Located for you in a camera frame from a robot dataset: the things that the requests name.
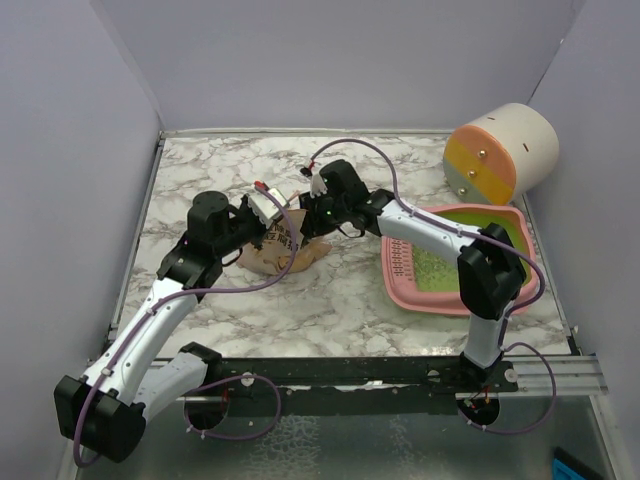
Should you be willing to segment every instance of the brown paper bag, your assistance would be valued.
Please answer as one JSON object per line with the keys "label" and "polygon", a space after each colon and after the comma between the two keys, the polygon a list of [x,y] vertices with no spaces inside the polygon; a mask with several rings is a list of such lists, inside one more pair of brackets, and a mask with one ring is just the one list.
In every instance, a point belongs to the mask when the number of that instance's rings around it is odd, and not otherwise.
{"label": "brown paper bag", "polygon": [[[322,241],[321,237],[312,239],[304,247],[300,227],[306,215],[306,210],[289,210],[289,215],[296,231],[298,251],[293,261],[291,273],[301,272],[309,268],[316,260],[324,257],[331,250],[331,245]],[[271,226],[271,229],[262,241],[262,249],[258,250],[253,245],[247,245],[242,251],[237,264],[252,272],[277,275],[286,267],[289,257],[291,257],[291,232],[287,221],[282,218],[279,222]]]}

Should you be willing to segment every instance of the purple cable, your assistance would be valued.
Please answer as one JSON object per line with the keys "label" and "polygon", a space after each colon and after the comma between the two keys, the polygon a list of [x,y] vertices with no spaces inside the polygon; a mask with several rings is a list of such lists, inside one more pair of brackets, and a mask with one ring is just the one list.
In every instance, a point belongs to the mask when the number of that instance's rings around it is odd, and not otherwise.
{"label": "purple cable", "polygon": [[505,352],[509,352],[509,351],[513,350],[514,348],[516,348],[516,347],[525,347],[525,348],[528,348],[529,350],[531,350],[538,358],[540,358],[540,360],[542,360],[542,363],[547,368],[547,371],[549,372],[549,379],[551,380],[551,403],[549,404],[549,408],[547,409],[545,414],[540,418],[540,420],[538,420],[537,422],[532,423],[528,427],[524,427],[524,428],[520,428],[520,429],[516,429],[516,430],[499,430],[499,429],[489,428],[486,425],[479,425],[479,424],[475,423],[473,420],[471,420],[469,417],[467,417],[462,412],[462,410],[458,410],[458,413],[462,416],[462,418],[464,418],[467,421],[467,424],[472,426],[473,428],[478,429],[478,430],[482,430],[483,432],[493,433],[495,435],[521,435],[523,433],[529,433],[532,430],[535,430],[540,425],[542,425],[544,422],[549,420],[549,417],[551,417],[551,414],[553,413],[553,409],[556,406],[556,399],[557,399],[557,396],[558,396],[557,395],[558,394],[558,390],[557,390],[557,386],[556,386],[556,377],[553,374],[553,370],[551,369],[551,365],[549,365],[549,362],[547,361],[547,359],[544,358],[544,356],[538,350],[533,348],[528,343],[516,342],[516,343],[514,343],[512,345],[509,345],[507,348],[504,349],[504,351]]}
{"label": "purple cable", "polygon": [[280,397],[280,392],[278,391],[278,387],[275,383],[269,380],[267,377],[263,377],[261,375],[236,375],[235,377],[223,378],[222,380],[218,380],[217,382],[210,383],[208,385],[203,385],[194,390],[191,390],[189,393],[197,393],[202,392],[204,390],[208,390],[209,388],[219,387],[220,385],[224,385],[225,383],[235,382],[236,380],[242,380],[243,378],[255,378],[256,380],[261,380],[269,385],[274,393],[276,394],[276,413],[273,415],[273,419],[269,422],[269,425],[264,427],[262,430],[256,433],[250,433],[248,435],[224,435],[222,433],[215,433],[212,430],[198,430],[191,424],[191,419],[189,418],[189,413],[187,412],[187,406],[184,407],[184,419],[187,422],[188,429],[187,432],[194,431],[199,433],[202,438],[210,437],[217,438],[218,440],[237,440],[237,441],[245,441],[245,440],[255,440],[256,438],[260,438],[263,435],[266,435],[271,431],[273,427],[276,426],[278,420],[280,420],[280,413],[282,412],[282,398]]}
{"label": "purple cable", "polygon": [[539,280],[539,285],[538,285],[538,291],[536,292],[536,294],[531,297],[528,300],[525,300],[517,305],[512,306],[509,310],[507,310],[505,312],[505,316],[507,318],[509,318],[509,316],[515,311],[518,310],[520,308],[526,307],[531,305],[532,303],[536,302],[538,299],[540,299],[540,297],[542,297],[542,295],[544,294],[544,290],[545,290],[545,286],[546,286],[546,282],[544,279],[544,274],[542,273],[542,270],[540,269],[540,267],[536,264],[536,262],[533,261],[533,259],[529,258],[528,255],[518,251],[517,249],[513,248],[511,245],[507,245],[505,243],[502,243],[498,240],[495,240],[493,238],[487,237],[485,235],[481,235],[479,233],[475,233],[475,232],[467,232],[467,231],[460,231],[458,232],[457,229],[450,227],[449,225],[447,225],[446,223],[443,222],[439,222],[438,220],[435,220],[433,218],[427,217],[426,215],[421,214],[419,211],[416,211],[414,209],[412,209],[411,207],[409,207],[406,203],[404,203],[404,201],[402,200],[402,198],[400,198],[400,192],[398,191],[398,174],[396,172],[395,167],[393,166],[393,162],[391,161],[391,159],[387,156],[386,153],[384,153],[382,150],[380,150],[378,147],[376,147],[375,145],[373,145],[372,143],[369,143],[365,140],[360,140],[357,138],[340,138],[338,140],[333,140],[329,143],[327,143],[326,145],[324,145],[323,147],[320,147],[320,149],[318,151],[316,151],[316,153],[314,153],[311,156],[311,161],[315,161],[315,159],[318,157],[318,155],[320,155],[322,152],[324,152],[325,150],[327,150],[328,148],[337,145],[339,143],[358,143],[360,145],[364,145],[365,147],[369,147],[370,149],[372,149],[373,151],[375,151],[378,155],[380,155],[385,162],[387,162],[387,165],[389,166],[389,170],[391,170],[391,178],[393,181],[393,196],[396,199],[396,202],[398,202],[398,205],[400,205],[400,207],[402,207],[402,209],[408,213],[413,214],[413,216],[419,218],[420,220],[423,220],[427,223],[430,223],[431,225],[435,225],[438,228],[441,228],[442,230],[445,230],[449,233],[455,233],[456,235],[462,235],[463,237],[467,237],[467,238],[473,238],[474,240],[482,240],[483,242],[486,243],[490,243],[491,245],[495,245],[497,247],[502,248],[503,250],[506,250],[507,252],[510,252],[514,255],[517,255],[519,258],[521,258],[522,260],[524,260],[525,262],[527,262],[531,268],[536,272],[536,275],[538,276],[538,280]]}
{"label": "purple cable", "polygon": [[[116,350],[116,352],[113,354],[113,356],[111,357],[111,359],[107,363],[107,365],[105,367],[107,370],[112,370],[113,369],[114,365],[118,362],[118,359],[122,356],[122,354],[125,352],[125,350],[129,346],[131,341],[135,338],[135,336],[142,329],[142,327],[145,325],[145,323],[147,323],[147,321],[150,318],[152,318],[153,315],[155,315],[158,312],[158,309],[160,307],[162,307],[164,304],[166,304],[167,302],[170,302],[171,300],[175,300],[176,298],[179,298],[179,297],[183,297],[185,295],[206,295],[206,294],[209,294],[209,293],[248,293],[248,292],[256,292],[258,290],[262,290],[264,288],[268,288],[268,287],[278,283],[280,280],[282,280],[284,278],[284,276],[287,273],[289,273],[289,270],[291,270],[291,267],[293,266],[293,262],[295,260],[296,252],[298,250],[298,244],[297,244],[297,239],[296,239],[296,229],[294,227],[293,221],[291,220],[291,217],[287,213],[286,208],[283,205],[280,205],[278,200],[273,195],[271,195],[269,192],[267,192],[266,190],[264,190],[263,188],[260,188],[258,186],[256,186],[255,188],[256,188],[256,190],[258,192],[260,192],[262,195],[264,195],[269,200],[271,200],[271,202],[273,202],[273,204],[278,208],[278,210],[280,211],[280,213],[282,214],[282,216],[286,220],[287,226],[289,227],[289,231],[291,232],[291,256],[289,257],[289,261],[287,262],[285,267],[280,271],[280,273],[278,273],[278,275],[276,275],[275,277],[267,280],[264,283],[261,283],[260,285],[252,285],[252,286],[249,286],[249,287],[241,287],[241,288],[216,288],[216,287],[213,287],[213,288],[194,288],[194,289],[191,289],[191,290],[183,290],[182,292],[173,293],[171,295],[167,295],[164,298],[161,298],[160,300],[158,300],[158,302],[155,305],[153,305],[151,307],[151,311],[153,312],[153,314],[150,314],[148,312],[145,313],[140,318],[140,320],[135,325],[135,327],[133,327],[131,329],[129,334],[122,341],[122,344],[120,345],[118,350]],[[76,465],[79,468],[89,467],[89,466],[93,465],[98,460],[98,458],[100,458],[100,455],[98,454],[95,457],[93,457],[91,460],[84,461],[82,459],[82,454],[80,452],[80,439],[82,437],[82,429],[84,428],[84,422],[85,422],[85,420],[87,418],[87,413],[89,412],[89,407],[91,406],[91,402],[93,401],[94,397],[96,396],[96,393],[100,389],[100,386],[102,385],[102,382],[104,382],[105,378],[106,377],[103,374],[100,374],[98,376],[98,378],[96,379],[96,382],[91,387],[91,390],[89,390],[87,398],[85,399],[84,403],[82,404],[82,408],[80,409],[80,414],[78,415],[78,421],[76,423],[76,429],[75,429],[74,434],[73,434],[73,460],[75,461]]]}

